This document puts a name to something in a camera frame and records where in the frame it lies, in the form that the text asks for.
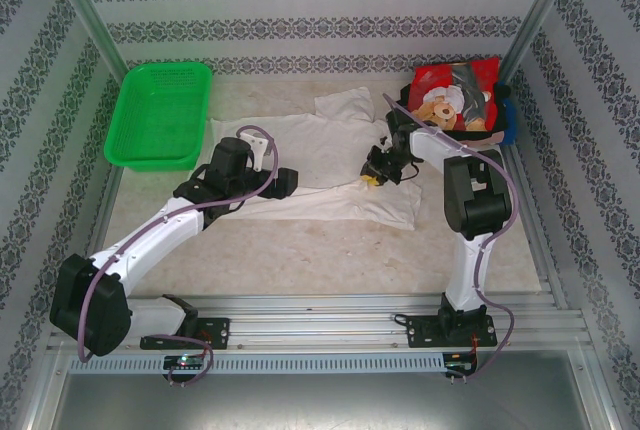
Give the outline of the white printed t-shirt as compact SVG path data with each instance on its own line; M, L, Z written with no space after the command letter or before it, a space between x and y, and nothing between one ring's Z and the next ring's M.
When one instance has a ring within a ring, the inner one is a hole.
M223 137L257 125L275 140L279 165L299 172L298 188L282 200L254 197L227 220L369 220L412 230L422 195L418 185L374 186L360 171L371 147L389 134L375 117L369 89L359 87L314 99L315 111L299 115L212 119L202 159Z

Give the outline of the red teddy bear t-shirt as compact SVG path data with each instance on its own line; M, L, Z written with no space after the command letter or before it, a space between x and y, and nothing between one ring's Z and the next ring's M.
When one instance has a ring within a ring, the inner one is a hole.
M494 86L501 59L427 65L415 71L407 108L444 131L488 132L498 109Z

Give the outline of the green plastic basket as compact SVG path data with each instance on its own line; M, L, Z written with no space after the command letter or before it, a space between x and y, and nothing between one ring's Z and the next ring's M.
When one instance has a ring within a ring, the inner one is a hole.
M138 172L192 169L201 152L212 72L199 62L147 63L125 76L105 158Z

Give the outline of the blue folded t-shirt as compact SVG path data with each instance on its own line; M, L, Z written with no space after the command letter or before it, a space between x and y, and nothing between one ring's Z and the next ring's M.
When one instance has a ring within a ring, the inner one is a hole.
M498 117L494 128L505 132L504 140L500 144L502 146L512 145L517 134L516 108L509 98L500 99L497 108Z

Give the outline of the left circuit board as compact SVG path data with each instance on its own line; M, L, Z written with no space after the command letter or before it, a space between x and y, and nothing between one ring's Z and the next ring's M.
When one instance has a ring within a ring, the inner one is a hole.
M202 355L166 356L163 361L163 369L166 371L199 371L203 368L203 366L204 357Z

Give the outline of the circuit board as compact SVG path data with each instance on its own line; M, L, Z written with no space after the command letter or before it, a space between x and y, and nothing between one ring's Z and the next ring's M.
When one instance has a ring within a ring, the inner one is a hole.
M204 357L202 355L166 356L163 361L163 369L166 371L199 371L203 368L203 366Z
M443 355L446 373L455 378L474 374L478 366L476 353L445 353Z

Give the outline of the right circuit board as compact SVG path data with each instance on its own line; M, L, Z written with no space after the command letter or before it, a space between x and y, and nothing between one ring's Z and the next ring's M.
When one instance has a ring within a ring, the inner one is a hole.
M445 353L443 355L446 373L455 378L474 374L478 366L476 353Z

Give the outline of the grey metal sheet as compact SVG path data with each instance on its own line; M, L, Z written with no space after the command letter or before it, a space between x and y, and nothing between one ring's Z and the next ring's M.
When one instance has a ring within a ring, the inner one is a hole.
M52 430L618 430L564 369L487 375L73 375Z

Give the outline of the aluminium side rail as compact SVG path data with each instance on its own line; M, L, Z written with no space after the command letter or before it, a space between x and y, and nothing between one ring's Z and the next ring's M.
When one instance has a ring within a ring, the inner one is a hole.
M80 149L67 195L70 237L65 244L64 258L72 254L88 256L95 243L96 221L112 174L112 165L104 156L104 144L119 91L120 85L110 76Z

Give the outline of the aluminium mounting rail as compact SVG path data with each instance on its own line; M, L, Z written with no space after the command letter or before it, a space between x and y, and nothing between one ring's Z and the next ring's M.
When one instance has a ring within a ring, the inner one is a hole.
M508 307L513 319L490 310L496 333L513 332L508 351L567 350L593 342L583 313L559 308L548 291L498 293L492 300ZM437 311L438 294L213 296L189 297L204 317L230 321L230 353L405 352L405 329L396 314Z

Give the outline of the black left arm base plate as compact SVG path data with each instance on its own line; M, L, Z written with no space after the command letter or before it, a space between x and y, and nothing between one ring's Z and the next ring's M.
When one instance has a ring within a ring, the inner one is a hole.
M225 350L230 334L228 318L197 318L183 323L172 335L159 334L144 336L140 339L142 350L203 350L203 342L213 350Z

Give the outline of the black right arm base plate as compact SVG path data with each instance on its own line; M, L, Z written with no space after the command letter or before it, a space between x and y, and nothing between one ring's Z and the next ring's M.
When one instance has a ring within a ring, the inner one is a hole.
M456 323L445 330L437 316L409 316L407 339L410 348L496 347L497 334L493 319L480 319Z

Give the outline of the aluminium frame post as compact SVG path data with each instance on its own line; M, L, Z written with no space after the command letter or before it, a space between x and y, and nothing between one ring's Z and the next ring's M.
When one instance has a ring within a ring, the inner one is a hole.
M509 82L515 74L522 59L527 53L531 42L539 32L555 0L534 0L514 41L501 62L499 76L504 82Z
M111 37L107 25L101 18L92 0L69 0L89 36L94 41L114 79L121 83L129 71L117 45Z

